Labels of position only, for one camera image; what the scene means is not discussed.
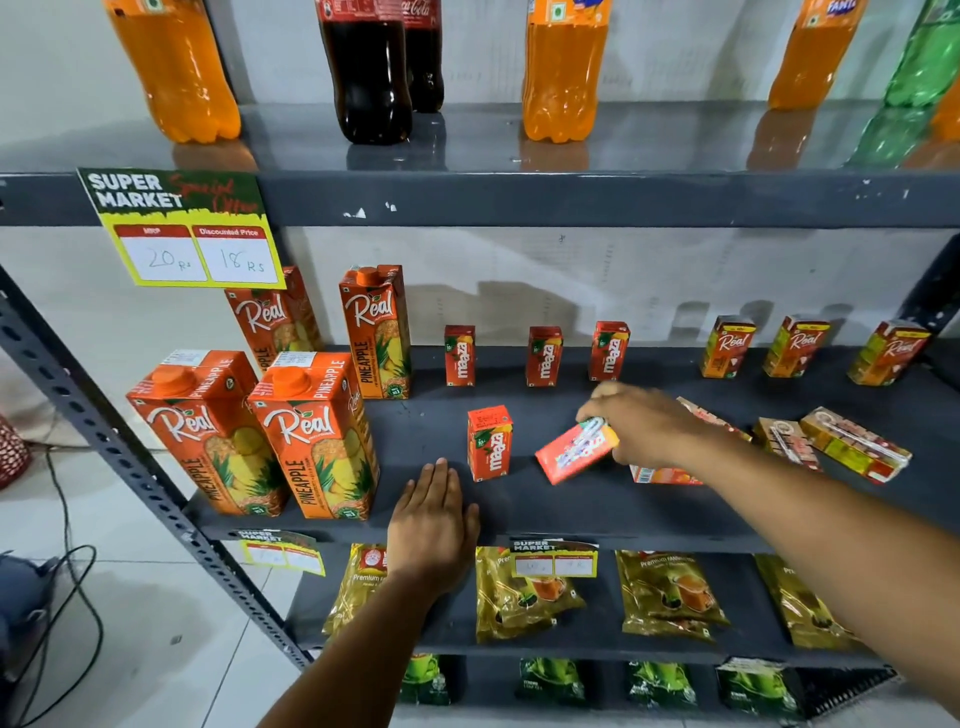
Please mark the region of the person's right hand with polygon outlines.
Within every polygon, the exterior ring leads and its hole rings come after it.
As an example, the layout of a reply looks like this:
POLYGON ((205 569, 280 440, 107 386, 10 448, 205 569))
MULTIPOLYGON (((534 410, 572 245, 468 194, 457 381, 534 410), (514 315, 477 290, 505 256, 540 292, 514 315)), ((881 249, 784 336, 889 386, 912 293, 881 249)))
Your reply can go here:
POLYGON ((679 468, 692 461, 690 453, 705 437, 719 433, 660 390, 627 385, 628 449, 612 451, 616 463, 679 468))

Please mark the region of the person's left hand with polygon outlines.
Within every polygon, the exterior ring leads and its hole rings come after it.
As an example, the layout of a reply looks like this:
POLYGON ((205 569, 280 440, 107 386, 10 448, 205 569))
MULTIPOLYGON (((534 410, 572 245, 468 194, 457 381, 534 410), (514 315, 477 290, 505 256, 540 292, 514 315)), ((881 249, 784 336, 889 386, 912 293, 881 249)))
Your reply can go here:
POLYGON ((390 518, 387 538, 387 566, 390 579, 414 585, 423 594, 437 599, 450 592, 474 564, 478 543, 463 543, 463 489, 457 470, 450 465, 445 513, 436 521, 426 517, 426 467, 416 481, 416 490, 407 518, 393 527, 390 518))

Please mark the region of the small red mango drink carton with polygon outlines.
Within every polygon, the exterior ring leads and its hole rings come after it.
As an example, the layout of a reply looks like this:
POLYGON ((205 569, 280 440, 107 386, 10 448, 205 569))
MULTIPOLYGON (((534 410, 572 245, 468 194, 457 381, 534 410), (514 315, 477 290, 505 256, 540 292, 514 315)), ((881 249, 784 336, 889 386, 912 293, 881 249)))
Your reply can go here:
POLYGON ((448 324, 443 334, 446 385, 474 387, 476 383, 475 326, 448 324))
POLYGON ((563 331, 558 325, 530 327, 525 363, 527 387, 546 388, 557 385, 564 343, 563 331))
POLYGON ((596 322, 587 369, 592 383, 620 380, 630 336, 626 321, 596 322))
POLYGON ((610 455, 618 445, 618 434, 606 418, 591 417, 546 443, 534 457, 546 480, 557 486, 610 455))
POLYGON ((514 423, 503 404, 467 412, 467 465, 474 482, 510 472, 514 423))

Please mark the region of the person's left forearm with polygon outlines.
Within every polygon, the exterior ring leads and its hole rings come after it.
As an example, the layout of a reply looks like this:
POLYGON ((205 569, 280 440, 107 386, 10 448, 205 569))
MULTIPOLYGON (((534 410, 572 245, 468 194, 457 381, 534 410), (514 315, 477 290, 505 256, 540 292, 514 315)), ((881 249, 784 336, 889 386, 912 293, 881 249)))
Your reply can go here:
POLYGON ((426 617, 464 573, 462 564, 392 571, 256 728, 389 728, 426 617))

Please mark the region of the person's right forearm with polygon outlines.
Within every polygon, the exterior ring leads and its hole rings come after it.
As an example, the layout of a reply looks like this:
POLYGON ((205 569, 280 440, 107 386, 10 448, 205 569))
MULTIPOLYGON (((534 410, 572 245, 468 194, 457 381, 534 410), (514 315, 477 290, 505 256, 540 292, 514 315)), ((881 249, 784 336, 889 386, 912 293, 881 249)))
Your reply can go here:
POLYGON ((842 625, 960 722, 960 539, 709 426, 683 434, 677 454, 842 625))

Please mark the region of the small yellow price tag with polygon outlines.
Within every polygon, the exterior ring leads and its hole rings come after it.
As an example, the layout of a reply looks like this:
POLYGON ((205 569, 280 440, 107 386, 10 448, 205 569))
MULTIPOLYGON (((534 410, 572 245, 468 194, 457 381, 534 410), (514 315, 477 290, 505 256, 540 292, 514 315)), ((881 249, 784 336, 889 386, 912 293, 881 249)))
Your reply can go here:
POLYGON ((313 537, 280 529, 238 529, 235 534, 246 564, 327 575, 319 542, 313 537))
POLYGON ((594 578, 599 545, 560 538, 510 540, 511 573, 525 578, 594 578))

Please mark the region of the gold tea packet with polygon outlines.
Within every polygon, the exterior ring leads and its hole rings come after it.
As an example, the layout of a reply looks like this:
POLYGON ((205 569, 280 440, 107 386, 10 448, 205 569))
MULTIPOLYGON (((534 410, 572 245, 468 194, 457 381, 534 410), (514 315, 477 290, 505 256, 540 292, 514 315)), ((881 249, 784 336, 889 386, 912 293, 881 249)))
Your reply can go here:
POLYGON ((570 579, 514 576, 512 556, 503 547, 475 549, 475 576, 479 645, 546 631, 561 614, 587 606, 570 579))
POLYGON ((620 549, 614 555, 623 633, 712 643, 713 628, 732 626, 692 553, 620 549))
POLYGON ((354 543, 332 608, 321 633, 332 638, 357 616, 386 579, 387 549, 384 544, 354 543))
POLYGON ((784 559, 768 553, 752 558, 794 647, 834 651, 865 648, 784 559))

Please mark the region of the small white red juice carton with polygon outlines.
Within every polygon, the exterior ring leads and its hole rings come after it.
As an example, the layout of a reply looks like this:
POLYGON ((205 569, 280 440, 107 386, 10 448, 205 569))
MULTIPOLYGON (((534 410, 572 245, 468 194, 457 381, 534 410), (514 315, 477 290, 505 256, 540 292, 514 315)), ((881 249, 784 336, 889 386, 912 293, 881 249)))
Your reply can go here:
MULTIPOLYGON (((702 420, 706 423, 709 423, 717 428, 720 428, 732 435, 739 437, 740 439, 746 442, 752 442, 753 436, 742 430, 731 423, 727 422, 725 419, 718 417, 711 411, 701 407, 700 405, 692 402, 691 400, 683 397, 677 396, 677 402, 684 407, 688 412, 693 416, 702 420)), ((640 467, 637 465, 630 465, 630 473, 632 480, 636 483, 641 484, 666 484, 666 485, 683 485, 683 486, 702 486, 704 481, 695 477, 686 470, 678 467, 640 467)))

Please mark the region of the large orange pineapple juice carton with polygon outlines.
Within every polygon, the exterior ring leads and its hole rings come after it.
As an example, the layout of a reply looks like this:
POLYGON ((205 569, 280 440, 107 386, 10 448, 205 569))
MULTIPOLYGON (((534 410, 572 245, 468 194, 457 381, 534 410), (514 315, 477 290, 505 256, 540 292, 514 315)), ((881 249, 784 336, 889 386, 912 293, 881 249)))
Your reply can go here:
POLYGON ((290 491, 247 397, 258 377, 240 350, 176 349, 126 393, 213 509, 277 517, 290 491))
POLYGON ((226 288, 223 293, 260 374, 284 352, 324 351, 326 345, 297 266, 282 269, 284 289, 226 288))
POLYGON ((343 274, 339 291, 361 395, 408 399, 413 367, 402 266, 354 267, 343 274))
POLYGON ((306 519, 370 517, 380 468, 349 353, 283 351, 247 402, 306 519))

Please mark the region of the small orange green juice carton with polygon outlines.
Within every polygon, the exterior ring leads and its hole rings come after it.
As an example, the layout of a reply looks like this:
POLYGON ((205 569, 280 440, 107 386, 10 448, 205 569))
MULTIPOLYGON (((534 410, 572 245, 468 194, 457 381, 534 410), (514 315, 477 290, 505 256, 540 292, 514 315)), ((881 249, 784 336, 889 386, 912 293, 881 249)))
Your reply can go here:
POLYGON ((874 485, 885 485, 907 468, 913 453, 826 407, 799 420, 810 444, 874 485))
POLYGON ((718 316, 707 338, 700 365, 701 376, 712 380, 734 379, 746 358, 756 323, 744 316, 718 316))
POLYGON ((827 320, 785 316, 764 358, 763 373, 772 379, 802 377, 831 328, 827 320))
POLYGON ((814 447, 797 421, 759 418, 753 427, 753 433, 765 452, 780 456, 811 471, 822 472, 814 447))
POLYGON ((861 386, 889 386, 918 357, 930 337, 931 332, 917 322, 884 320, 854 358, 847 377, 861 386))

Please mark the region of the green tea packet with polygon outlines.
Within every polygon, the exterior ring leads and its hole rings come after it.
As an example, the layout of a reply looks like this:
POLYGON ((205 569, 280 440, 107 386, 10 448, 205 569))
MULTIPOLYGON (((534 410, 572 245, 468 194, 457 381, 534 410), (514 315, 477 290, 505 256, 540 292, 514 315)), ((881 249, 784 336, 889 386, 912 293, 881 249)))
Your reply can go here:
POLYGON ((401 682, 398 702, 405 705, 448 707, 452 703, 445 657, 414 654, 401 682))
POLYGON ((627 699, 648 709, 698 707, 688 670, 679 662, 629 661, 627 699))
POLYGON ((578 662, 570 659, 521 659, 514 696, 520 700, 578 708, 588 704, 578 662))
POLYGON ((731 658, 718 665, 715 674, 719 698, 728 709, 782 722, 802 717, 800 701, 782 663, 731 658))

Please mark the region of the grey metal shelf rack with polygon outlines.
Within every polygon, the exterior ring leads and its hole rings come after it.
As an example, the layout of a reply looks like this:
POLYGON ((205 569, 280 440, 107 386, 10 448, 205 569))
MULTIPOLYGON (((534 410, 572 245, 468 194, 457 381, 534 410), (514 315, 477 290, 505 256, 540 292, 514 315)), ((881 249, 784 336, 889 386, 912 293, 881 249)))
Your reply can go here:
MULTIPOLYGON (((908 312, 930 324, 939 343, 919 359, 919 373, 905 383, 916 400, 904 401, 904 415, 925 417, 941 407, 949 422, 960 423, 960 165, 945 170, 881 171, 877 168, 809 169, 794 172, 599 171, 522 172, 509 169, 442 171, 417 167, 389 169, 285 170, 256 173, 267 212, 283 228, 336 227, 339 214, 363 208, 354 230, 387 228, 563 228, 687 230, 939 230, 954 232, 923 274, 909 278, 908 312)), ((336 586, 315 577, 299 587, 288 618, 280 618, 263 594, 243 576, 222 541, 253 528, 207 507, 191 505, 160 470, 101 389, 54 333, 8 272, 0 266, 0 348, 66 418, 93 451, 123 480, 176 537, 230 598, 303 670, 310 650, 323 646, 323 605, 336 586)), ((894 684, 891 665, 866 648, 853 651, 800 649, 786 639, 766 595, 752 553, 769 546, 731 511, 707 498, 692 506, 661 497, 666 520, 652 520, 615 531, 618 519, 600 505, 581 506, 581 518, 594 518, 593 530, 562 531, 595 543, 601 551, 636 547, 649 539, 666 551, 698 552, 721 596, 731 599, 737 621, 714 642, 688 637, 642 637, 620 630, 613 608, 619 598, 617 573, 601 564, 599 585, 588 587, 595 609, 582 610, 567 626, 528 637, 478 643, 475 639, 476 589, 464 582, 443 597, 426 620, 417 650, 453 656, 462 671, 468 698, 482 698, 471 684, 469 667, 528 657, 560 657, 592 664, 593 680, 603 687, 599 667, 628 661, 705 665, 712 671, 732 659, 767 662, 783 671, 822 673, 805 698, 806 722, 894 684)))

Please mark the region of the orange soda bottle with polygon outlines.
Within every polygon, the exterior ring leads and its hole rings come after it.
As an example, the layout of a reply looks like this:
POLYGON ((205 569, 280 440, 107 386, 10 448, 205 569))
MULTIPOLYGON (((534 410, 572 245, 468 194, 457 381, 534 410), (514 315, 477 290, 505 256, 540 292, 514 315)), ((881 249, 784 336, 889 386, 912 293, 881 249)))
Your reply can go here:
POLYGON ((767 107, 817 109, 829 94, 869 0, 802 0, 767 107))
POLYGON ((580 142, 594 128, 614 0, 528 0, 521 93, 526 137, 580 142))
POLYGON ((930 121, 930 137, 942 142, 960 142, 960 71, 943 94, 930 121))
POLYGON ((203 0, 101 0, 162 134, 236 140, 242 120, 203 0))

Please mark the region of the large yellow green price tag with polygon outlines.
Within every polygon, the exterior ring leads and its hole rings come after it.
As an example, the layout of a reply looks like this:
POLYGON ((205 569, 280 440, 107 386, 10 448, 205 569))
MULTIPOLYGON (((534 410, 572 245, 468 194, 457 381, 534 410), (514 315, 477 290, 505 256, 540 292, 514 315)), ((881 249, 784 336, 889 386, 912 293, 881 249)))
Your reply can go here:
POLYGON ((286 289, 255 174, 85 167, 77 174, 136 285, 286 289))

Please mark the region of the dark cola bottle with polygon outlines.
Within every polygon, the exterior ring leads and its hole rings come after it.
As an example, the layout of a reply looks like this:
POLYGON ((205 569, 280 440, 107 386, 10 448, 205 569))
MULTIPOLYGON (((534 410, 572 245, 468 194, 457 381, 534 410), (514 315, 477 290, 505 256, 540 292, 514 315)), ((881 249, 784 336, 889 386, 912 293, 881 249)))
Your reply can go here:
POLYGON ((435 115, 445 100, 441 0, 401 0, 401 6, 412 108, 435 115))
POLYGON ((413 125, 402 0, 314 0, 342 134, 394 145, 413 125))

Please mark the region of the blue grey bag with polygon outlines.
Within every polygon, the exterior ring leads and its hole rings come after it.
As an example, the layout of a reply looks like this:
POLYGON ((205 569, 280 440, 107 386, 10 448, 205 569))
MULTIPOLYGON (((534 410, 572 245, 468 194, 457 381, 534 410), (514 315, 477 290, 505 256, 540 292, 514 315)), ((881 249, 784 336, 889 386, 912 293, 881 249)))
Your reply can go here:
POLYGON ((0 552, 0 681, 12 684, 26 645, 48 616, 58 559, 35 563, 0 552))

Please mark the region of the red patterned basket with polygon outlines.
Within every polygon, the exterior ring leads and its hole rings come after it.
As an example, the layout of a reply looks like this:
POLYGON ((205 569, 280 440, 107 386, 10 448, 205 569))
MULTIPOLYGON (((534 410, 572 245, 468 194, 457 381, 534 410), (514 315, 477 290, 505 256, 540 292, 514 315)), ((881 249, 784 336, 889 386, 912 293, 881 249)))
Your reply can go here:
POLYGON ((0 491, 23 476, 31 461, 29 445, 7 418, 0 414, 0 491))

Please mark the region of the green soda bottle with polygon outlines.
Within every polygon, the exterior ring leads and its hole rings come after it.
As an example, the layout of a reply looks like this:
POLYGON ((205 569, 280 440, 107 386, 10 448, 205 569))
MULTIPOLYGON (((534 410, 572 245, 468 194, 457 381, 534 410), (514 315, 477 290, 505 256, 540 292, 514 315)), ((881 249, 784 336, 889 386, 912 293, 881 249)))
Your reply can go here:
POLYGON ((936 105, 960 73, 960 0, 924 0, 883 105, 923 109, 936 105))

